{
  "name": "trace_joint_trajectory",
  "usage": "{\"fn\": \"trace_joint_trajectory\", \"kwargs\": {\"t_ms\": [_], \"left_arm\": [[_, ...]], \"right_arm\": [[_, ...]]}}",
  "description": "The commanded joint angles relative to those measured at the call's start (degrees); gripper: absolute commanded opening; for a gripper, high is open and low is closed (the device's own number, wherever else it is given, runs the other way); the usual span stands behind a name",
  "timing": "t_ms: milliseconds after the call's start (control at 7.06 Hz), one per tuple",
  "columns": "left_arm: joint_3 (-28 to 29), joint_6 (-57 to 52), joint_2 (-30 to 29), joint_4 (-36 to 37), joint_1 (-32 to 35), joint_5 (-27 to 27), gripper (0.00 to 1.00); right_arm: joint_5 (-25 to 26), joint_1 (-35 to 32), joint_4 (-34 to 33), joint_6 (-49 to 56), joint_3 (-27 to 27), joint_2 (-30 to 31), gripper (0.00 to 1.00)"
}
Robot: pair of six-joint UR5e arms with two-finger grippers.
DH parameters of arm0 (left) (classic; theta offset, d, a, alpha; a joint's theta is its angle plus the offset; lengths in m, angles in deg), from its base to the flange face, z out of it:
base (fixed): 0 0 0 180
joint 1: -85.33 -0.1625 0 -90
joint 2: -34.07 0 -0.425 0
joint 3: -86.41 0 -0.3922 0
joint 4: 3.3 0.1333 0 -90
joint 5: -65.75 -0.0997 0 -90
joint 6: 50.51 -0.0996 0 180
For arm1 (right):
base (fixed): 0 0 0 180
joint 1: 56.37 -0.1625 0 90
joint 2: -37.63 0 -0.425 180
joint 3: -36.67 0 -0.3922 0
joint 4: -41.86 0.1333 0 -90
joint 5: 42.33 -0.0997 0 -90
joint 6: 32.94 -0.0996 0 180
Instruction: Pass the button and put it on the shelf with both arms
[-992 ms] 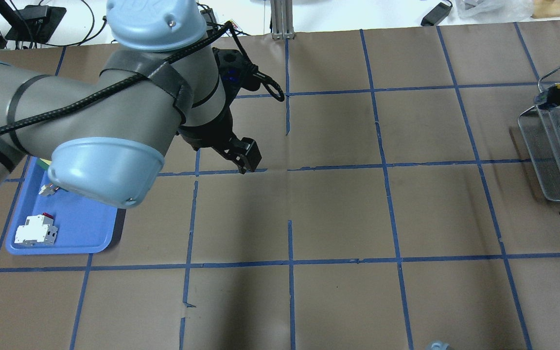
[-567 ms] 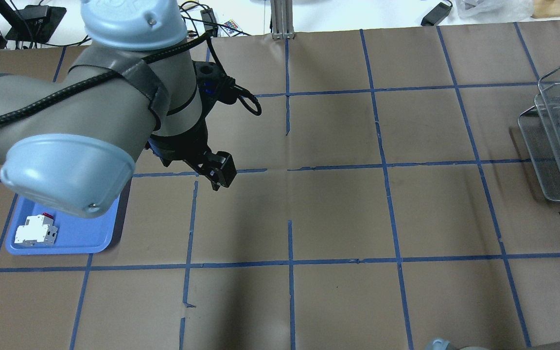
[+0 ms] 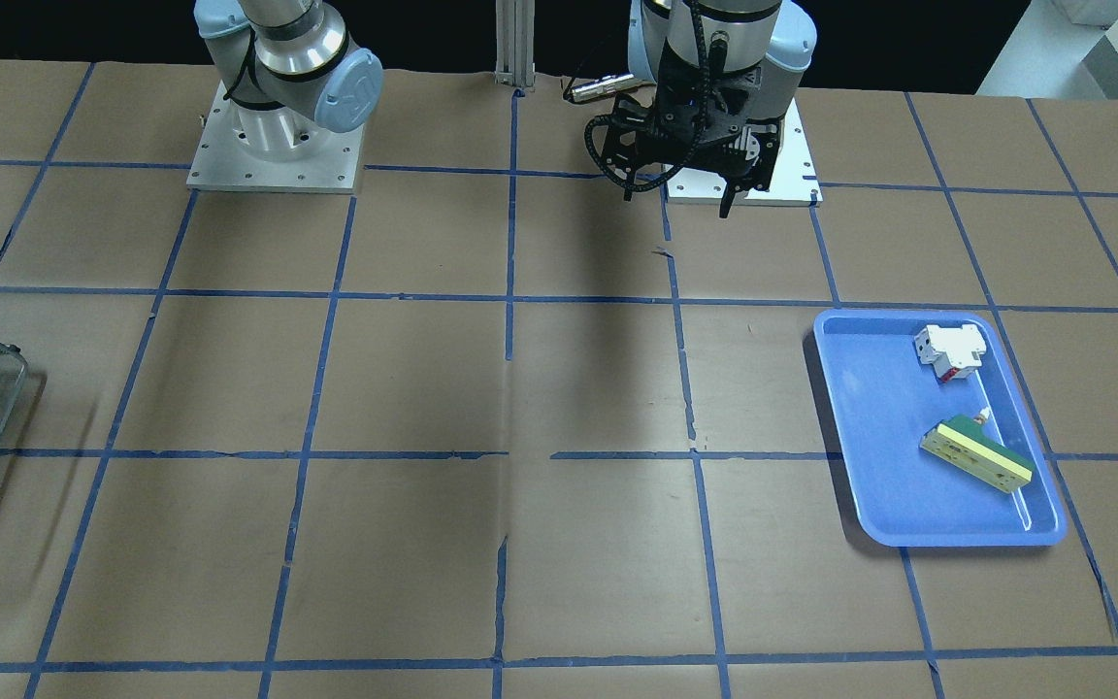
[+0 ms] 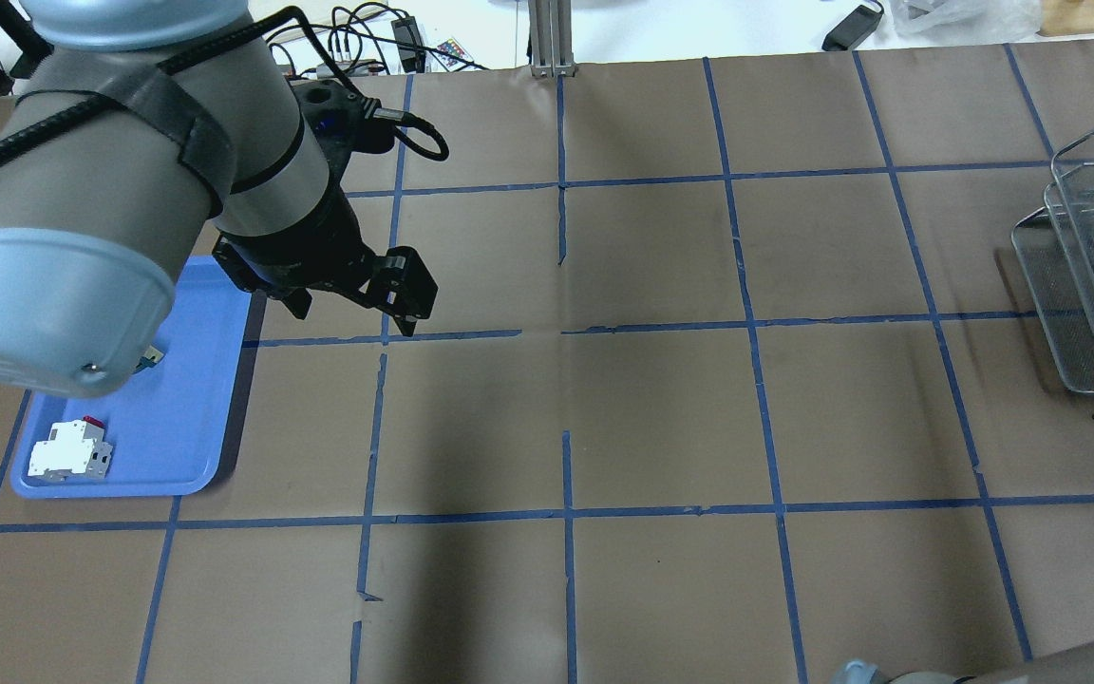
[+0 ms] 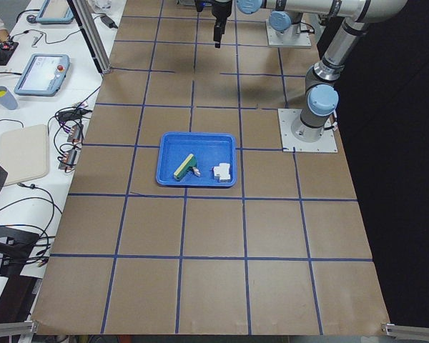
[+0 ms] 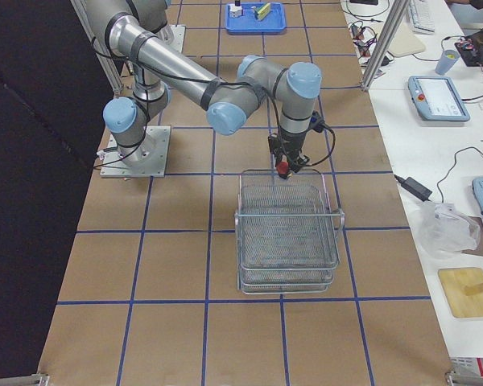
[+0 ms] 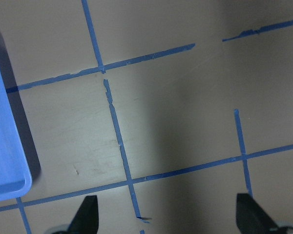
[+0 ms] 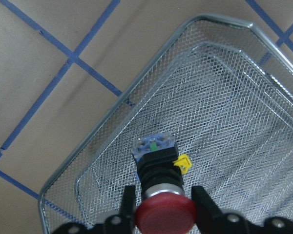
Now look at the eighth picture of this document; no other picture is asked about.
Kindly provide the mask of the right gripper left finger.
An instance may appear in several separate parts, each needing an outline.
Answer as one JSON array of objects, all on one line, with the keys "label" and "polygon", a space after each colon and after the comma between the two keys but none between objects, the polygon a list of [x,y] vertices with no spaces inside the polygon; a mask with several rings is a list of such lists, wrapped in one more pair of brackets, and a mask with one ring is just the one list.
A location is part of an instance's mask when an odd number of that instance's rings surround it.
[{"label": "right gripper left finger", "polygon": [[69,222],[58,227],[55,234],[132,234],[135,228],[134,214],[136,210],[135,186],[125,186],[122,202],[117,214],[107,217],[103,223],[92,228]]}]

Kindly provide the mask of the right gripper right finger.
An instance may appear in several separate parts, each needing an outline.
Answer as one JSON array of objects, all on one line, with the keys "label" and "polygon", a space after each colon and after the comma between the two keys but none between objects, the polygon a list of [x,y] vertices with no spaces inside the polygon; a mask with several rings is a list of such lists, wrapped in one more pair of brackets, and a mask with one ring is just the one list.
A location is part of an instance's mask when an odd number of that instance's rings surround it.
[{"label": "right gripper right finger", "polygon": [[202,234],[293,234],[293,222],[280,216],[268,217],[255,225],[238,212],[223,212],[202,186],[191,188],[197,209],[195,224]]}]

